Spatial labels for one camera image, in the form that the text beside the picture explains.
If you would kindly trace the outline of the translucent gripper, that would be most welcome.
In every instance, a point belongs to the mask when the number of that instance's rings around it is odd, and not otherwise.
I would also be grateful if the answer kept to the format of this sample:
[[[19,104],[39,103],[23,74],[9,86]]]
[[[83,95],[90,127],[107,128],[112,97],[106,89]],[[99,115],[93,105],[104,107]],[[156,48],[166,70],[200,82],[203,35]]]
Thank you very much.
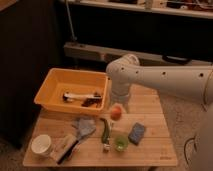
[[[114,93],[110,94],[110,105],[113,106],[115,104],[120,104],[126,112],[129,112],[129,102],[130,95],[118,96]]]

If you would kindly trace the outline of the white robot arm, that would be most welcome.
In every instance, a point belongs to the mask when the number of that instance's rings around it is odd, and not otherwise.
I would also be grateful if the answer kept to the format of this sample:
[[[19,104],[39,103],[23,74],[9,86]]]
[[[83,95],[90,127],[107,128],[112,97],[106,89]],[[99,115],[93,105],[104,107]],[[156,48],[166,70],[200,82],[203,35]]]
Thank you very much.
[[[207,105],[189,168],[213,171],[213,66],[141,66],[137,56],[126,54],[110,62],[106,73],[111,103],[126,105],[131,85],[138,84]]]

